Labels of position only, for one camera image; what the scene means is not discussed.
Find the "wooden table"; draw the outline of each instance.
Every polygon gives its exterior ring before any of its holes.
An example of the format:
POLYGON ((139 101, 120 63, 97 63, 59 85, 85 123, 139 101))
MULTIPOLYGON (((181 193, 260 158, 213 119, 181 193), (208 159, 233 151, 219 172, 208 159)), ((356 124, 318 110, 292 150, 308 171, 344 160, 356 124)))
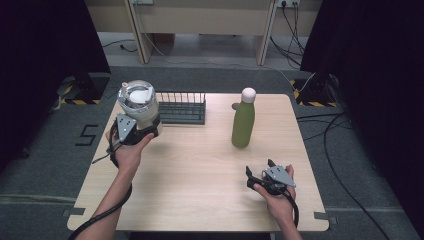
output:
MULTIPOLYGON (((240 94, 206 94, 205 125, 165 125, 162 134, 143 151, 133 181, 133 193, 124 205, 118 230, 127 231, 279 231, 265 201, 246 187, 245 167, 257 177, 270 158, 292 164, 297 184, 300 231, 325 231, 327 220, 314 218, 324 212, 312 168, 288 96, 258 94, 256 121, 249 146, 231 144, 235 111, 240 94)), ((107 131, 116 114, 112 111, 107 131)), ((105 155, 102 138, 94 159, 105 155)), ((117 169, 109 160, 91 165, 68 227, 76 229, 94 213, 117 169)))

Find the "hand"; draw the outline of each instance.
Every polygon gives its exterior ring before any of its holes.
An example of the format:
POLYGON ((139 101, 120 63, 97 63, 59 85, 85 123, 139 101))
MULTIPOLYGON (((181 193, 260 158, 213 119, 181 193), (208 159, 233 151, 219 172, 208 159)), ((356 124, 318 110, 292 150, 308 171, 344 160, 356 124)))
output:
MULTIPOLYGON (((286 167, 286 171, 289 176, 293 179, 294 169, 292 165, 286 167)), ((273 196, 269 194, 265 188, 259 184, 253 185, 255 190, 266 200, 268 204, 268 211, 277 220, 278 225, 293 223, 293 206, 283 195, 273 196)), ((293 187, 287 186, 287 191, 290 192, 293 200, 296 199, 296 191, 293 187)))
MULTIPOLYGON (((106 134, 106 139, 109 141, 110 138, 110 131, 108 131, 106 134)), ((136 145, 128 146, 128 145, 120 145, 115 150, 115 156, 116 161, 118 161, 119 164, 119 170, 133 170, 137 171, 138 166, 140 165, 141 161, 141 152, 143 151, 144 147, 149 144, 150 140, 152 140, 154 137, 153 133, 148 134, 145 136, 139 143, 136 145)), ((116 140, 116 136, 113 135, 112 142, 116 140)))

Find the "black curtain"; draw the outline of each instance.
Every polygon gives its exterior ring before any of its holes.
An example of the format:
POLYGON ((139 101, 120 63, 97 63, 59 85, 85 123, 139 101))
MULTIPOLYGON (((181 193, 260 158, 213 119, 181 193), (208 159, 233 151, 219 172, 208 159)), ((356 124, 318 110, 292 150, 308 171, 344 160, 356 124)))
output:
POLYGON ((388 0, 324 0, 301 66, 322 77, 338 77, 364 146, 421 238, 423 44, 422 0, 401 5, 388 0))
POLYGON ((83 0, 1 1, 0 36, 1 171, 29 144, 65 78, 110 69, 83 0))

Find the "gray carpet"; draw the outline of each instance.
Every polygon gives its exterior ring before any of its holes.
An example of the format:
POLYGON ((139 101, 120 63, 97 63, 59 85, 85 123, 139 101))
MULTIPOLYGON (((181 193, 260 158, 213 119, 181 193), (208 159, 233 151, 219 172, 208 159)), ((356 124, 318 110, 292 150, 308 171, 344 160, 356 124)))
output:
MULTIPOLYGON (((309 75, 285 73, 289 79, 309 75)), ((240 93, 245 87, 253 87, 258 93, 287 94, 297 117, 343 111, 341 107, 296 105, 289 83, 274 70, 112 67, 100 104, 63 105, 54 111, 29 146, 30 156, 12 161, 0 176, 0 239, 69 236, 71 231, 66 227, 63 212, 72 208, 78 196, 121 82, 135 79, 150 82, 157 91, 240 93), (92 127, 85 134, 95 135, 91 145, 90 138, 80 136, 86 125, 92 127), (81 143, 88 146, 76 146, 81 143)), ((341 117, 337 120, 340 126, 327 134, 328 153, 337 175, 390 239, 419 239, 385 179, 374 169, 366 146, 361 144, 349 120, 347 115, 341 117)), ((327 125, 299 122, 304 139, 321 134, 327 125)), ((305 146, 331 224, 325 232, 302 232, 304 239, 384 239, 336 180, 325 157, 323 135, 306 140, 305 146)), ((127 238, 125 233, 116 234, 116 239, 127 238)))

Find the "green bottle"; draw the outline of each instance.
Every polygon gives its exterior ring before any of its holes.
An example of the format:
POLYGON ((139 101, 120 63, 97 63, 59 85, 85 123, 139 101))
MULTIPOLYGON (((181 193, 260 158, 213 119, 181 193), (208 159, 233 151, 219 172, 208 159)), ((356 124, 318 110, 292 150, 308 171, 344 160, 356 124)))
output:
POLYGON ((238 148, 249 145, 255 123, 256 91, 253 88, 245 88, 241 93, 240 106, 236 110, 233 122, 233 133, 231 141, 238 148))

